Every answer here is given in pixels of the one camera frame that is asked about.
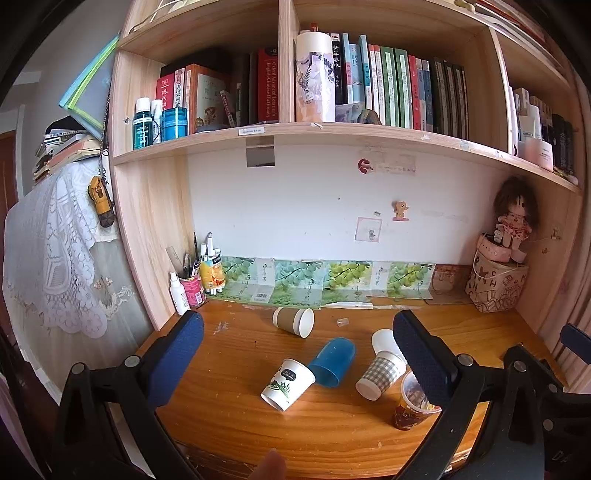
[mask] red dictionary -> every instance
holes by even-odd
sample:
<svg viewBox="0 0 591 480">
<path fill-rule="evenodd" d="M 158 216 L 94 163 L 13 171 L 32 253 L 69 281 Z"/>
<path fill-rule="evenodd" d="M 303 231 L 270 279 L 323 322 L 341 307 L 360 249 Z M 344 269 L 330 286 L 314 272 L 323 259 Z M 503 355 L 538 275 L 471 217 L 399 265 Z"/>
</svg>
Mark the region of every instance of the red dictionary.
<svg viewBox="0 0 591 480">
<path fill-rule="evenodd" d="M 162 100 L 162 110 L 173 107 L 174 73 L 170 73 L 156 82 L 156 100 Z"/>
<path fill-rule="evenodd" d="M 279 120 L 279 62 L 276 48 L 262 48 L 258 54 L 258 120 Z"/>
<path fill-rule="evenodd" d="M 413 91 L 413 128 L 421 129 L 421 103 L 418 97 L 417 59 L 408 56 L 408 69 L 410 70 L 410 85 Z"/>
</svg>

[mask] wooden desk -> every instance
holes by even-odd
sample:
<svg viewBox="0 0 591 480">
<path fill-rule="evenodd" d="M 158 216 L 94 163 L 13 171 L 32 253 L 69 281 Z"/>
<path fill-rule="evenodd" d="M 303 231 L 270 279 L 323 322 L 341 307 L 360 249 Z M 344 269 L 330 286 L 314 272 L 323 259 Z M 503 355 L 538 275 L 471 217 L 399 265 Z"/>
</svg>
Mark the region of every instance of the wooden desk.
<svg viewBox="0 0 591 480">
<path fill-rule="evenodd" d="M 415 305 L 415 315 L 455 354 L 469 353 L 481 365 L 502 367 L 505 351 L 522 342 L 536 357 L 547 359 L 564 381 L 549 351 L 515 311 L 483 314 L 472 305 L 404 304 Z M 222 301 L 199 309 L 205 321 L 203 343 L 170 402 L 157 410 L 169 434 L 186 446 L 194 464 L 243 478 L 271 448 L 285 457 L 290 477 L 367 478 L 398 472 L 434 419 L 408 432 L 390 425 L 400 380 L 376 402 L 355 390 L 375 356 L 372 334 L 392 328 L 397 310 L 317 310 L 307 339 L 273 327 L 273 311 Z M 338 327 L 343 317 L 349 324 Z M 139 354 L 177 320 L 173 316 L 154 332 Z M 337 336 L 357 348 L 339 387 L 312 385 L 285 413 L 262 400 L 261 391 L 284 358 L 307 364 Z M 479 405 L 459 452 L 473 444 L 485 410 Z"/>
</svg>

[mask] door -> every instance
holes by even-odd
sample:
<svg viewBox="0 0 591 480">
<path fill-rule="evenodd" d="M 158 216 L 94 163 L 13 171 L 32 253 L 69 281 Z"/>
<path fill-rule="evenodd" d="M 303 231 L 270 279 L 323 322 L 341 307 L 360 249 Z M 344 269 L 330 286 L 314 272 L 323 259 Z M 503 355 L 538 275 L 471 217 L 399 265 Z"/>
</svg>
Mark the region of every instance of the door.
<svg viewBox="0 0 591 480">
<path fill-rule="evenodd" d="M 4 222 L 10 208 L 17 202 L 17 182 L 14 169 L 14 146 L 16 132 L 0 134 L 0 265 L 4 265 Z M 0 269 L 0 282 L 3 281 Z M 4 296 L 0 296 L 0 327 L 11 345 L 17 340 L 12 332 Z"/>
</svg>

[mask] white bottle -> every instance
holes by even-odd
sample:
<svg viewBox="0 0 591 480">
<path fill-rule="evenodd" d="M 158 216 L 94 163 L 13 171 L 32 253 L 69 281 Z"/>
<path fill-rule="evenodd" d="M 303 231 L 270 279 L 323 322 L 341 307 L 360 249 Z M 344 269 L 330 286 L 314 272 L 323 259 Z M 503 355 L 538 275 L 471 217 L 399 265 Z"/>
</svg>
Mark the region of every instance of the white bottle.
<svg viewBox="0 0 591 480">
<path fill-rule="evenodd" d="M 160 143 L 162 141 L 162 100 L 152 100 L 152 104 L 150 105 L 150 112 L 154 117 L 153 125 L 153 134 L 152 138 L 152 145 L 156 143 Z"/>
<path fill-rule="evenodd" d="M 185 313 L 189 309 L 189 301 L 175 272 L 170 273 L 170 294 L 173 297 L 174 308 L 177 309 L 177 313 L 179 315 Z"/>
</svg>

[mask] bottle cap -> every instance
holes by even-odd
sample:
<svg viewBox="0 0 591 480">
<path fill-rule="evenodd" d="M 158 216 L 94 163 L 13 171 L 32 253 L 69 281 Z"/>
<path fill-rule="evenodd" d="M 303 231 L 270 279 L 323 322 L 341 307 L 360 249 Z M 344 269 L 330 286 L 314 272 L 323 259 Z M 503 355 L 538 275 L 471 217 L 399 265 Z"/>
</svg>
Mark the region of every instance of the bottle cap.
<svg viewBox="0 0 591 480">
<path fill-rule="evenodd" d="M 150 111 L 149 97 L 138 98 L 135 102 L 135 113 L 149 112 L 149 111 Z"/>
<path fill-rule="evenodd" d="M 152 100 L 150 112 L 152 112 L 152 115 L 154 116 L 162 116 L 162 100 Z"/>
</svg>

